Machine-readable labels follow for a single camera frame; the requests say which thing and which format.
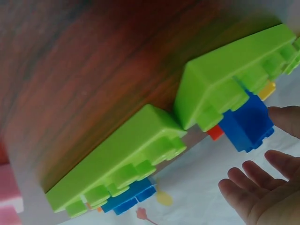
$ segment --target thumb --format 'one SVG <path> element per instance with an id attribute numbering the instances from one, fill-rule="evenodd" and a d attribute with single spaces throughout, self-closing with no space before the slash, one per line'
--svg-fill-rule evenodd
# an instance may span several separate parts
<path id="1" fill-rule="evenodd" d="M 300 139 L 300 107 L 269 107 L 269 117 L 274 125 Z"/>

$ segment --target hand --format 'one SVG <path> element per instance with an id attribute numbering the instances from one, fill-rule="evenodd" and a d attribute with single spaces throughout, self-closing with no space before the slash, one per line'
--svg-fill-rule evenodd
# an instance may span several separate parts
<path id="1" fill-rule="evenodd" d="M 270 107 L 273 123 L 300 138 L 300 107 Z M 228 171 L 228 178 L 219 182 L 227 202 L 247 225 L 300 224 L 300 157 L 279 151 L 265 153 L 268 162 L 288 181 L 275 179 L 252 161 Z"/>

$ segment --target yellow shape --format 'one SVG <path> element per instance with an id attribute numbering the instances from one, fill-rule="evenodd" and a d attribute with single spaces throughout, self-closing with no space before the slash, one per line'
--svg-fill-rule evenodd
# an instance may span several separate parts
<path id="1" fill-rule="evenodd" d="M 166 192 L 162 191 L 159 188 L 158 185 L 158 180 L 157 180 L 157 185 L 156 185 L 156 200 L 164 205 L 164 206 L 171 206 L 173 205 L 173 198 L 172 196 L 170 196 L 169 194 L 167 194 Z"/>
<path id="2" fill-rule="evenodd" d="M 264 101 L 276 90 L 276 84 L 269 81 L 267 86 L 258 93 L 258 97 Z"/>

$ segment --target stacked blocks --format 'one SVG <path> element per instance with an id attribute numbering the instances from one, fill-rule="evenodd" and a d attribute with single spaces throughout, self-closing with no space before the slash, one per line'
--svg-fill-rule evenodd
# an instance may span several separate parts
<path id="1" fill-rule="evenodd" d="M 71 218 L 87 211 L 82 195 L 91 208 L 103 206 L 183 152 L 185 134 L 167 112 L 146 105 L 46 193 L 47 199 L 54 212 L 66 210 Z"/>
<path id="2" fill-rule="evenodd" d="M 116 215 L 119 215 L 138 202 L 142 202 L 151 197 L 156 192 L 154 185 L 149 179 L 145 178 L 140 181 L 135 181 L 129 185 L 129 190 L 117 197 L 110 197 L 107 203 L 102 206 L 103 212 L 114 210 Z"/>
<path id="3" fill-rule="evenodd" d="M 0 224 L 20 225 L 17 213 L 23 212 L 23 199 L 10 164 L 0 165 Z"/>
<path id="4" fill-rule="evenodd" d="M 274 125 L 261 99 L 249 91 L 246 93 L 250 96 L 249 100 L 238 110 L 225 112 L 219 125 L 237 151 L 250 152 L 274 132 Z"/>
<path id="5" fill-rule="evenodd" d="M 220 47 L 186 64 L 174 111 L 184 129 L 206 132 L 281 73 L 300 62 L 300 41 L 283 24 Z"/>
<path id="6" fill-rule="evenodd" d="M 87 211 L 87 202 L 119 215 L 150 197 L 155 188 L 147 177 L 185 150 L 180 138 L 194 124 L 214 140 L 224 132 L 238 151 L 259 147 L 274 130 L 257 94 L 267 98 L 273 81 L 298 66 L 295 39 L 281 24 L 188 62 L 174 104 L 183 129 L 165 111 L 146 105 L 46 194 L 54 212 L 66 210 L 73 218 Z"/>

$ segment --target pink object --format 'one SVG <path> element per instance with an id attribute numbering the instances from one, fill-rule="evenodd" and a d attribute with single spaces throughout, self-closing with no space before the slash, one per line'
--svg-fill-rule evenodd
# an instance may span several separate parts
<path id="1" fill-rule="evenodd" d="M 0 165 L 0 225 L 21 225 L 24 210 L 21 192 L 10 164 Z"/>
<path id="2" fill-rule="evenodd" d="M 0 209 L 0 224 L 1 225 L 22 225 L 18 214 L 13 206 L 8 206 Z"/>
<path id="3" fill-rule="evenodd" d="M 136 212 L 136 217 L 138 217 L 139 219 L 147 220 L 154 225 L 158 225 L 158 224 L 154 223 L 152 220 L 148 219 L 146 209 L 139 207 L 137 209 L 137 211 L 135 211 L 135 212 Z"/>
<path id="4" fill-rule="evenodd" d="M 23 212 L 23 199 L 10 164 L 0 166 L 0 209 L 13 206 Z"/>

